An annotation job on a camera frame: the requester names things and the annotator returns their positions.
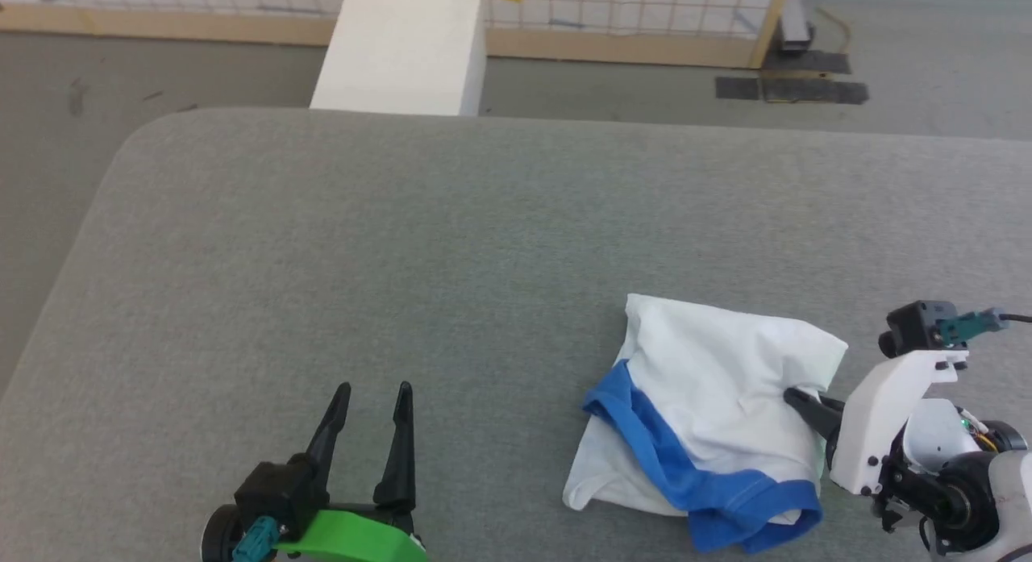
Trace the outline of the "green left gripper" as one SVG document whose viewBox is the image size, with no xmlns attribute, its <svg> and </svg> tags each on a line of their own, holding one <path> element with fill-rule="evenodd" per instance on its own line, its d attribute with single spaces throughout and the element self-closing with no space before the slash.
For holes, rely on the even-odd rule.
<svg viewBox="0 0 1032 562">
<path fill-rule="evenodd" d="M 331 403 L 307 444 L 307 462 L 316 488 L 326 488 L 338 433 L 345 427 L 350 383 L 338 385 Z M 383 477 L 373 490 L 379 510 L 412 511 L 416 507 L 415 409 L 412 385 L 399 385 L 392 414 L 394 431 Z M 298 554 L 314 561 L 427 561 L 427 551 L 408 532 L 375 519 L 340 510 L 314 516 L 300 539 L 280 540 L 277 554 Z"/>
</svg>

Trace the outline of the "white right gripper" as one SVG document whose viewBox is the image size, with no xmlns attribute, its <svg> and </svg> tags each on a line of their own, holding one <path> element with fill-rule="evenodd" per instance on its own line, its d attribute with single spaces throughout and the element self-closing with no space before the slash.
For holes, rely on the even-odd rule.
<svg viewBox="0 0 1032 562">
<path fill-rule="evenodd" d="M 882 361 L 854 387 L 847 401 L 811 394 L 797 387 L 784 392 L 785 403 L 826 442 L 836 442 L 830 480 L 849 493 L 880 489 L 882 458 L 933 383 L 958 381 L 955 364 L 968 350 L 914 350 Z"/>
</svg>

